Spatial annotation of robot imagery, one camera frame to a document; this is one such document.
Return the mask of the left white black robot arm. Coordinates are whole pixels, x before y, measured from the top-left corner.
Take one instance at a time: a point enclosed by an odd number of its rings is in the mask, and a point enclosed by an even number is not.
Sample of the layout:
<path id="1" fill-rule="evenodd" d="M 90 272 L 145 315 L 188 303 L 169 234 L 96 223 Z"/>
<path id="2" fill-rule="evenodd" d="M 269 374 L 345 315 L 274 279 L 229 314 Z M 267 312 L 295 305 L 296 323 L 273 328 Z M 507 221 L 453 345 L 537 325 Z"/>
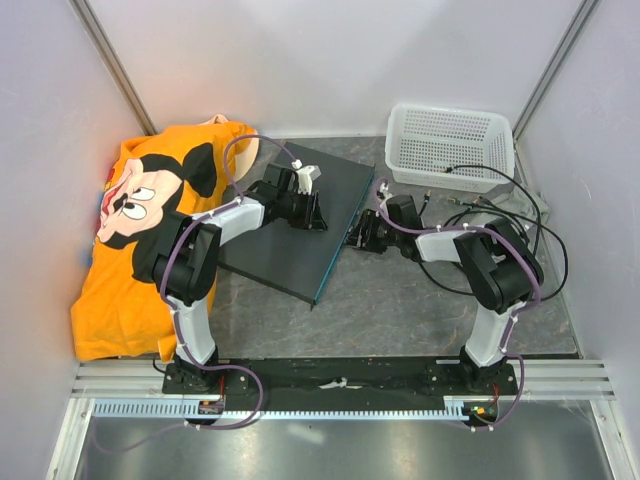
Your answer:
<path id="1" fill-rule="evenodd" d="M 219 382 L 217 345 L 209 326 L 207 298 L 214 286 L 221 247 L 276 220 L 294 229 L 328 229 L 314 181 L 317 165 L 271 165 L 263 179 L 230 202 L 202 213 L 170 213 L 163 221 L 152 261 L 152 279 L 168 305 L 177 338 L 176 355 L 189 365 L 185 382 L 208 393 Z"/>

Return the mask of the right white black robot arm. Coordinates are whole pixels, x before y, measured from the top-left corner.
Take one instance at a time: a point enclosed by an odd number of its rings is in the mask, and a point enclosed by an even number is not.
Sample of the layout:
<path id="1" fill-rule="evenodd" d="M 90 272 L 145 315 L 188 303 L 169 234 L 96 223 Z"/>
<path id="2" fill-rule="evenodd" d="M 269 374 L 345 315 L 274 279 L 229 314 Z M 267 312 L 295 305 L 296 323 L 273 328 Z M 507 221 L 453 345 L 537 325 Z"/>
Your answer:
<path id="1" fill-rule="evenodd" d="M 396 247 L 419 265 L 458 264 L 472 297 L 476 317 L 460 353 L 458 381 L 467 392 L 483 392 L 494 381 L 492 367 L 503 361 L 519 314 L 542 300 L 543 273 L 532 251 L 507 220 L 486 225 L 427 228 L 410 195 L 396 195 L 367 209 L 350 228 L 345 244 L 381 254 Z"/>

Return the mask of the dark blue network switch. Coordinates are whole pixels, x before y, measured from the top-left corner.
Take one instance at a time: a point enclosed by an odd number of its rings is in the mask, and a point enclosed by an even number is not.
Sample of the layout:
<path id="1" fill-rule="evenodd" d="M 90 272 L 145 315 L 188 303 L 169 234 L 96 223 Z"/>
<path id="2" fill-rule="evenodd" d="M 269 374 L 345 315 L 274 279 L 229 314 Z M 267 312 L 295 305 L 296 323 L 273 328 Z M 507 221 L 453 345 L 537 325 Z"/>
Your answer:
<path id="1" fill-rule="evenodd" d="M 313 188 L 328 229 L 296 229 L 278 219 L 224 245 L 219 266 L 316 305 L 369 192 L 374 168 L 291 142 L 285 147 L 303 164 L 320 168 Z"/>

